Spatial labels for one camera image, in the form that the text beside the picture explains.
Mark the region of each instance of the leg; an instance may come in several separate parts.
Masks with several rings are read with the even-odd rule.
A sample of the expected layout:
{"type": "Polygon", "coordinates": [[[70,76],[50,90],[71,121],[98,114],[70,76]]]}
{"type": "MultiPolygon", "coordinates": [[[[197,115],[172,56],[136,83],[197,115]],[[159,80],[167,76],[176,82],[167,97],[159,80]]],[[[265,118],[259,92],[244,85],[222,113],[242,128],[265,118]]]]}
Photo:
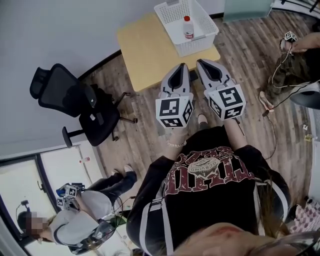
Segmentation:
{"type": "Polygon", "coordinates": [[[93,191],[100,191],[104,190],[108,187],[112,187],[113,185],[122,181],[124,177],[116,172],[114,175],[110,176],[109,178],[101,178],[94,184],[92,184],[88,189],[93,191]]]}
{"type": "Polygon", "coordinates": [[[99,192],[105,194],[112,204],[118,199],[120,195],[129,191],[137,181],[137,174],[134,171],[126,172],[126,176],[118,183],[111,187],[100,190],[99,192]]]}
{"type": "MultiPolygon", "coordinates": [[[[285,57],[286,55],[284,54],[278,59],[276,68],[282,63],[285,57]]],[[[310,80],[308,66],[306,64],[304,55],[299,53],[296,53],[295,55],[289,55],[284,63],[282,63],[281,66],[276,70],[273,76],[273,81],[272,76],[268,81],[268,84],[264,90],[264,94],[266,99],[271,104],[274,104],[281,94],[291,91],[293,89],[292,86],[310,80]]]]}
{"type": "Polygon", "coordinates": [[[204,114],[199,114],[198,115],[198,130],[199,131],[202,131],[202,130],[205,130],[205,129],[209,129],[210,126],[208,124],[208,120],[206,118],[206,116],[204,114]]]}

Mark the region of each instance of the wooden table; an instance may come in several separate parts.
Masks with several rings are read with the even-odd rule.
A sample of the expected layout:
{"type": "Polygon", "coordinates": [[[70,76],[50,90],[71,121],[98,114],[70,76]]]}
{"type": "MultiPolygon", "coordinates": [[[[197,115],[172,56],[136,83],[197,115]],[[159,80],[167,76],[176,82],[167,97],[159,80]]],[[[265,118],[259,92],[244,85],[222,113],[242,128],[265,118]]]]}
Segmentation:
{"type": "Polygon", "coordinates": [[[179,57],[156,13],[149,13],[120,28],[117,38],[136,92],[160,83],[180,63],[186,63],[191,71],[196,68],[198,59],[220,59],[214,45],[210,49],[179,57]]]}

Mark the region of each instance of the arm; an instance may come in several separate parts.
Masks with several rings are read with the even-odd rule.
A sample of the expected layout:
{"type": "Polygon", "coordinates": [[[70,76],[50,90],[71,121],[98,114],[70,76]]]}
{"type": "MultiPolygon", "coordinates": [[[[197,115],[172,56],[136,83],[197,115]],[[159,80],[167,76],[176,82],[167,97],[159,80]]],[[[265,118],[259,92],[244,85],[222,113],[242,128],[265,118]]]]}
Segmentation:
{"type": "Polygon", "coordinates": [[[175,161],[164,156],[153,162],[136,195],[132,210],[127,218],[126,231],[134,244],[140,246],[139,234],[142,213],[145,206],[156,198],[156,195],[175,161]]]}
{"type": "Polygon", "coordinates": [[[79,194],[77,194],[77,196],[75,197],[75,200],[77,201],[77,203],[79,204],[80,207],[80,211],[83,211],[85,213],[87,213],[92,219],[94,219],[95,222],[97,222],[97,219],[94,215],[94,213],[92,212],[92,210],[86,205],[86,203],[82,200],[81,196],[79,194]]]}
{"type": "Polygon", "coordinates": [[[244,163],[245,167],[250,173],[253,173],[255,178],[261,180],[261,182],[265,182],[267,180],[272,181],[273,185],[273,192],[270,194],[268,191],[268,186],[258,186],[258,191],[264,191],[264,195],[261,199],[269,200],[269,197],[272,198],[272,211],[276,217],[282,219],[284,214],[283,203],[280,198],[280,194],[276,196],[278,193],[274,190],[279,188],[287,201],[288,207],[291,205],[291,196],[289,187],[285,181],[285,179],[281,176],[281,174],[275,170],[272,170],[267,161],[264,159],[261,152],[251,145],[246,145],[242,148],[239,148],[234,152],[236,156],[238,156],[242,162],[244,163]]]}
{"type": "MultiPolygon", "coordinates": [[[[169,143],[173,145],[181,145],[186,141],[186,135],[188,134],[187,128],[174,128],[171,133],[171,137],[169,139],[169,143]]],[[[172,146],[166,146],[164,149],[163,155],[170,159],[175,161],[178,157],[178,155],[181,152],[182,147],[172,147],[172,146]]]]}
{"type": "Polygon", "coordinates": [[[320,32],[310,33],[304,38],[292,43],[291,51],[296,53],[313,48],[320,48],[320,32]]]}
{"type": "Polygon", "coordinates": [[[223,121],[223,124],[233,151],[248,145],[236,120],[228,119],[223,121]]]}

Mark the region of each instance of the gray shirt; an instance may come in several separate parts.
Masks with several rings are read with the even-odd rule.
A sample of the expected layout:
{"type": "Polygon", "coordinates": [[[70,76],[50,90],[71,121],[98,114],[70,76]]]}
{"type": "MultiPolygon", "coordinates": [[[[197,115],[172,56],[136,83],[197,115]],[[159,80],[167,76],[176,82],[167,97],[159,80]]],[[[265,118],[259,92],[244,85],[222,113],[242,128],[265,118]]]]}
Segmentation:
{"type": "Polygon", "coordinates": [[[62,210],[49,225],[54,242],[54,233],[63,244],[76,245],[86,239],[99,224],[97,220],[111,212],[112,204],[110,199],[97,191],[84,191],[81,194],[82,200],[90,208],[96,219],[93,219],[84,211],[62,210]]]}

